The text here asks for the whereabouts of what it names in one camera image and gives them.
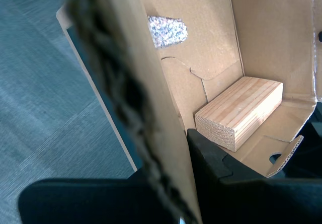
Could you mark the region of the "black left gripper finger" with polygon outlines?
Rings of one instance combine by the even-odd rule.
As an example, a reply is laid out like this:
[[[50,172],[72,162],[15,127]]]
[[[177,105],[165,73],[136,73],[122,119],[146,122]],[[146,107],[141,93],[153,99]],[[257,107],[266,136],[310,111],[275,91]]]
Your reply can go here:
[[[45,179],[19,195],[22,223],[180,223],[142,170],[127,179]]]
[[[204,223],[321,223],[321,181],[266,178],[195,129],[187,140]]]

